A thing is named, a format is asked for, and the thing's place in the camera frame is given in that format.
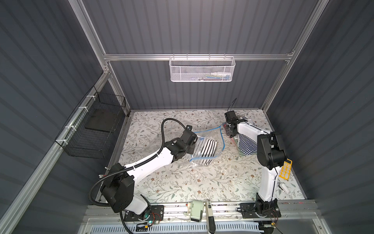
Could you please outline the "navy striped garment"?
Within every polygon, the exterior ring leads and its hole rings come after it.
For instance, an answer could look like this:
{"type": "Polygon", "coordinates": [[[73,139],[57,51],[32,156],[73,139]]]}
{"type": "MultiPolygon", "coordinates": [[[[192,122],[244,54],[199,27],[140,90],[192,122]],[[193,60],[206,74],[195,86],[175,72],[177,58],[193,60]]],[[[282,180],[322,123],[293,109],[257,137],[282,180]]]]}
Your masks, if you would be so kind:
{"type": "Polygon", "coordinates": [[[248,155],[257,153],[257,138],[265,132],[248,122],[238,124],[239,147],[248,155]]]}

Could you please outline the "green striped garment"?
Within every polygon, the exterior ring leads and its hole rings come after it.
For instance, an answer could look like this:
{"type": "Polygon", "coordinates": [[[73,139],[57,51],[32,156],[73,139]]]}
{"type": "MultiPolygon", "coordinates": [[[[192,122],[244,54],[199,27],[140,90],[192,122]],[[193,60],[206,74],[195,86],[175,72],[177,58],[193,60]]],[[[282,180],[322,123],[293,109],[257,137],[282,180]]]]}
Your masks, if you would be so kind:
{"type": "Polygon", "coordinates": [[[232,137],[232,138],[231,138],[231,141],[232,141],[232,143],[236,146],[236,149],[238,150],[238,154],[239,154],[240,157],[245,157],[245,156],[247,156],[247,154],[245,154],[245,153],[241,150],[241,148],[239,147],[239,140],[238,140],[237,138],[232,137]]]}

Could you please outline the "clear vacuum bag blue zipper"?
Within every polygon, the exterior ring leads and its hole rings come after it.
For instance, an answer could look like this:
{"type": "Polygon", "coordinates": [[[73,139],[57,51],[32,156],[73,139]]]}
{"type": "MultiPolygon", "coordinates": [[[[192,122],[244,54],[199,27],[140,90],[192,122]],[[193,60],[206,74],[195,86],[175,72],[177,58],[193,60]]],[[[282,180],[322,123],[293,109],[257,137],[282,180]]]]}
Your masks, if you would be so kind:
{"type": "Polygon", "coordinates": [[[181,159],[200,165],[209,165],[218,158],[225,149],[223,127],[195,132],[191,125],[184,125],[174,118],[166,118],[161,122],[161,147],[145,157],[145,165],[165,163],[169,165],[181,159]],[[168,121],[178,123],[182,127],[179,137],[166,141],[164,125],[168,121]]]}

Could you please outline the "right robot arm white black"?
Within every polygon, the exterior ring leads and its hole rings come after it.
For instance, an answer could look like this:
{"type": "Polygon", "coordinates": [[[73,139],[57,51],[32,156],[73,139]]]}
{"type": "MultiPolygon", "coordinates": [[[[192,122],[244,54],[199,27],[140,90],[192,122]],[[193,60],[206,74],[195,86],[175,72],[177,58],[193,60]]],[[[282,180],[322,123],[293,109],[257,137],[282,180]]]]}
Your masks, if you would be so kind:
{"type": "Polygon", "coordinates": [[[281,168],[287,160],[280,134],[267,132],[236,116],[234,111],[225,113],[225,131],[229,137],[238,136],[238,146],[243,153],[256,153],[262,166],[261,184],[253,207],[256,215],[267,217],[278,208],[275,192],[281,168]]]}

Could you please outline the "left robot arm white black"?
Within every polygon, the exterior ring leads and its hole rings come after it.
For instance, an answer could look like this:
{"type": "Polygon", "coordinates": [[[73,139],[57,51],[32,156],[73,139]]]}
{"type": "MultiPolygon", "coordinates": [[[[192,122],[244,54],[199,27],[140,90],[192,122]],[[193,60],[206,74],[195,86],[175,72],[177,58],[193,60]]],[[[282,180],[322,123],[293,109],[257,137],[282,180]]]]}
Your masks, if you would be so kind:
{"type": "Polygon", "coordinates": [[[135,186],[158,169],[178,161],[186,154],[192,154],[197,138],[192,126],[188,125],[180,137],[163,142],[161,149],[153,155],[126,166],[119,163],[112,166],[110,173],[103,177],[100,188],[106,204],[114,213],[131,211],[146,218],[151,205],[144,196],[134,193],[135,186]]]}

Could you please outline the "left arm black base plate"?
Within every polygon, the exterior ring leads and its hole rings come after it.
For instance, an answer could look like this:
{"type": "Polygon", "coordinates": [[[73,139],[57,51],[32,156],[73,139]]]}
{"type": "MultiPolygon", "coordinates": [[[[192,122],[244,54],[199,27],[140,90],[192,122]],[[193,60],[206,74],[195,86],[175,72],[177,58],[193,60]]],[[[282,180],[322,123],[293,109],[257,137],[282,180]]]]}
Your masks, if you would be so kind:
{"type": "Polygon", "coordinates": [[[124,220],[126,222],[163,221],[164,213],[165,207],[163,205],[152,205],[149,210],[146,210],[144,216],[137,215],[134,212],[125,211],[124,220]]]}

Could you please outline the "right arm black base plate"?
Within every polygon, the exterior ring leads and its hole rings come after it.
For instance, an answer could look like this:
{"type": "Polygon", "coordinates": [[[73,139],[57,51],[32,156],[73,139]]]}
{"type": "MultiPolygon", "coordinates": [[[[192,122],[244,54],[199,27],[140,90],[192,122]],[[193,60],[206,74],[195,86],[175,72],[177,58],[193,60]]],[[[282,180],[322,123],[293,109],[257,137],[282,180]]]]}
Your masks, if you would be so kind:
{"type": "Polygon", "coordinates": [[[276,201],[240,203],[236,208],[243,218],[275,218],[282,217],[276,201]]]}

